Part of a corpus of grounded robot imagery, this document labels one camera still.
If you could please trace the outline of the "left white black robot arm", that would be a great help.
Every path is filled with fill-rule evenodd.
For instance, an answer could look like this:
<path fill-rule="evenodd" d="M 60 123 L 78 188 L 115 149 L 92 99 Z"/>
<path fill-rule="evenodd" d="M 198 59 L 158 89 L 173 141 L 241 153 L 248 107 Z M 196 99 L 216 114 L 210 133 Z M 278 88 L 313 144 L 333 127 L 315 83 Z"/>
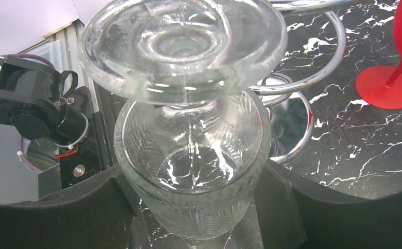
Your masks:
<path fill-rule="evenodd" d="M 78 86 L 78 74 L 35 59 L 33 54 L 0 56 L 0 125 L 15 127 L 28 140 L 46 138 L 73 149 L 91 128 L 89 119 L 66 102 Z"/>

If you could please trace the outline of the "clear glass tumbler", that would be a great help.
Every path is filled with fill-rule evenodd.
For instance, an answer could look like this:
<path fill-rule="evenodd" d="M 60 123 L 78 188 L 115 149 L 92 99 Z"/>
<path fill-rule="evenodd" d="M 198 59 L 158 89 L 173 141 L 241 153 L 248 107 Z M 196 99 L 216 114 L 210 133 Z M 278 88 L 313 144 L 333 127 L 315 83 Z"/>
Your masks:
<path fill-rule="evenodd" d="M 84 70 L 127 99 L 118 164 L 170 233 L 212 239 L 244 216 L 272 141 L 255 85 L 286 44 L 266 1 L 112 1 L 85 27 Z"/>

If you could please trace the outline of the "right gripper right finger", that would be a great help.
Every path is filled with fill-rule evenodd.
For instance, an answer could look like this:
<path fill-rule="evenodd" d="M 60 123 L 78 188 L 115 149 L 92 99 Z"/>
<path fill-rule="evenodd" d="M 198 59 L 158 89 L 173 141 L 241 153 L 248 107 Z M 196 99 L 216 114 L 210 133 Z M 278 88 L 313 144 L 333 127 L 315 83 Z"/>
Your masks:
<path fill-rule="evenodd" d="M 264 248 L 402 248 L 402 192 L 355 197 L 269 160 L 254 200 Z"/>

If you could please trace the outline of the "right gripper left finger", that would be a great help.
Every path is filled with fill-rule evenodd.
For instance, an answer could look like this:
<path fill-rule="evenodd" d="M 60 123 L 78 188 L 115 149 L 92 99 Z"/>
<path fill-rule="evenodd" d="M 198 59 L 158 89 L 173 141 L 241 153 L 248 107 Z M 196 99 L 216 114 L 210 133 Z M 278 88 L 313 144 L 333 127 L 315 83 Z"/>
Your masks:
<path fill-rule="evenodd" d="M 138 206 L 113 166 L 36 202 L 0 205 L 0 248 L 127 248 Z"/>

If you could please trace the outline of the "silver round glass rack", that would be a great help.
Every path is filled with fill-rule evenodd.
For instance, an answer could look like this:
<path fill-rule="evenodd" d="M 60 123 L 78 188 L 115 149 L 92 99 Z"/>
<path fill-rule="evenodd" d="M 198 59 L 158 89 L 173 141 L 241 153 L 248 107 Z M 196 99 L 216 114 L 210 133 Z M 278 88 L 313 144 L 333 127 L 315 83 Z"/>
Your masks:
<path fill-rule="evenodd" d="M 303 16 L 311 14 L 325 14 L 335 28 L 337 34 L 336 51 L 331 60 L 317 73 L 298 81 L 281 73 L 270 73 L 265 77 L 259 85 L 251 86 L 250 89 L 258 96 L 273 96 L 275 99 L 263 101 L 266 108 L 281 105 L 287 102 L 292 96 L 299 97 L 306 108 L 307 124 L 304 134 L 296 140 L 296 144 L 285 153 L 281 154 L 280 150 L 285 149 L 287 142 L 276 140 L 277 144 L 271 144 L 275 147 L 274 154 L 270 156 L 270 160 L 285 164 L 294 160 L 304 151 L 306 144 L 309 142 L 314 130 L 314 117 L 310 102 L 301 94 L 304 90 L 328 77 L 338 65 L 341 63 L 346 49 L 346 33 L 341 19 L 336 15 L 335 10 L 356 6 L 361 1 L 268 1 L 276 10 L 286 16 Z"/>

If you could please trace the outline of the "red plastic wine glass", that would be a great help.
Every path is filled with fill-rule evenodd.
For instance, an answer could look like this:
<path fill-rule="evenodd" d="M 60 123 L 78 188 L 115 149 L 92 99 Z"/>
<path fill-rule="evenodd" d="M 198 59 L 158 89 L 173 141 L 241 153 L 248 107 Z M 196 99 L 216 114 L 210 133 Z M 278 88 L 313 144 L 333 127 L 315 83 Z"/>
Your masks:
<path fill-rule="evenodd" d="M 362 71 L 355 82 L 358 95 L 382 109 L 402 109 L 402 1 L 396 9 L 393 39 L 401 60 L 396 67 L 373 66 Z"/>

